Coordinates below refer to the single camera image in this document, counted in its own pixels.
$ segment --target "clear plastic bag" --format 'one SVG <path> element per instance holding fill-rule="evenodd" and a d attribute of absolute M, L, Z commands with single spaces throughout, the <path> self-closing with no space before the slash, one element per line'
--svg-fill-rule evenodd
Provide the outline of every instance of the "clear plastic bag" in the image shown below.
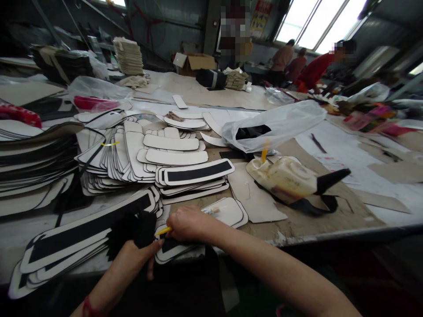
<path fill-rule="evenodd" d="M 128 87 L 119 87 L 101 79 L 78 76 L 67 88 L 71 100 L 75 96 L 97 97 L 108 100 L 130 99 L 132 89 Z"/>
<path fill-rule="evenodd" d="M 223 126 L 222 141 L 231 144 L 245 153 L 262 151 L 267 139 L 270 149 L 290 140 L 304 131 L 314 127 L 326 117 L 326 110 L 313 100 L 293 103 L 236 122 L 228 122 Z M 239 128 L 267 125 L 271 131 L 254 139 L 237 140 Z"/>
<path fill-rule="evenodd" d="M 276 88 L 266 88 L 266 96 L 270 103 L 278 104 L 280 106 L 285 106 L 287 104 L 294 103 L 295 101 L 293 98 Z"/>
<path fill-rule="evenodd" d="M 363 88 L 355 95 L 352 95 L 347 99 L 351 104 L 360 104 L 360 103 L 374 103 L 382 102 L 389 95 L 389 87 L 382 85 L 377 82 L 366 88 Z"/>

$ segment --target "forearm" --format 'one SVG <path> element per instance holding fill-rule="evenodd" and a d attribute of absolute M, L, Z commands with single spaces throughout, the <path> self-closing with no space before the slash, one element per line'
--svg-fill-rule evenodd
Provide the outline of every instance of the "forearm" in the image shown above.
<path fill-rule="evenodd" d="M 207 239 L 302 313 L 359 316 L 331 282 L 278 248 L 225 225 L 219 225 Z"/>

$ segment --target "worker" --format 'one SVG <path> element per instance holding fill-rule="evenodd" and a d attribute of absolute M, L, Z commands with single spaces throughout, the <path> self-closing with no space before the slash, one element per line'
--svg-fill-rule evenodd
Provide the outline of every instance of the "worker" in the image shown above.
<path fill-rule="evenodd" d="M 283 71 L 294 55 L 295 40 L 289 40 L 288 43 L 279 49 L 273 56 L 273 66 L 269 71 L 267 80 L 273 87 L 279 87 L 285 80 Z"/>
<path fill-rule="evenodd" d="M 297 87 L 297 92 L 308 93 L 310 89 L 314 89 L 315 94 L 320 94 L 320 89 L 316 85 L 325 74 L 329 65 L 342 61 L 355 50 L 356 42 L 354 40 L 342 40 L 336 43 L 333 51 L 316 58 L 300 74 L 293 84 Z"/>
<path fill-rule="evenodd" d="M 307 59 L 305 58 L 306 48 L 302 48 L 297 55 L 297 58 L 293 59 L 291 63 L 285 68 L 285 80 L 296 81 L 301 71 L 304 69 Z"/>
<path fill-rule="evenodd" d="M 360 316 L 345 295 L 316 271 L 282 250 L 202 213 L 197 206 L 179 208 L 166 224 L 173 229 L 168 237 L 211 244 L 225 251 L 303 315 Z M 107 316 L 147 262 L 147 279 L 153 280 L 154 255 L 163 241 L 142 249 L 132 240 L 127 241 L 71 316 Z"/>

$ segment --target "pink shirt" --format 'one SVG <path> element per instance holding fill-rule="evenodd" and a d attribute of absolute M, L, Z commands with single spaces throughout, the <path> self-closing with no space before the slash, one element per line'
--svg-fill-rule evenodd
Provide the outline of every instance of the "pink shirt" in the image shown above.
<path fill-rule="evenodd" d="M 307 59 L 303 56 L 298 56 L 285 68 L 285 79 L 295 81 L 304 69 Z"/>
<path fill-rule="evenodd" d="M 294 48 L 291 45 L 285 45 L 273 56 L 273 66 L 270 70 L 284 71 L 286 65 L 291 61 L 294 55 Z"/>

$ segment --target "brown paper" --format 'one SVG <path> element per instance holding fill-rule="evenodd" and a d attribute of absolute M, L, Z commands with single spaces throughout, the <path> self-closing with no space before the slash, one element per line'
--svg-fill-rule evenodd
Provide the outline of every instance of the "brown paper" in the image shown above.
<path fill-rule="evenodd" d="M 423 182 L 423 166 L 402 161 L 389 164 L 371 164 L 369 169 L 394 184 L 415 184 Z"/>
<path fill-rule="evenodd" d="M 391 209 L 406 214 L 412 214 L 412 212 L 401 201 L 394 197 L 373 194 L 358 189 L 353 189 L 352 191 L 361 199 L 363 203 L 367 205 Z"/>

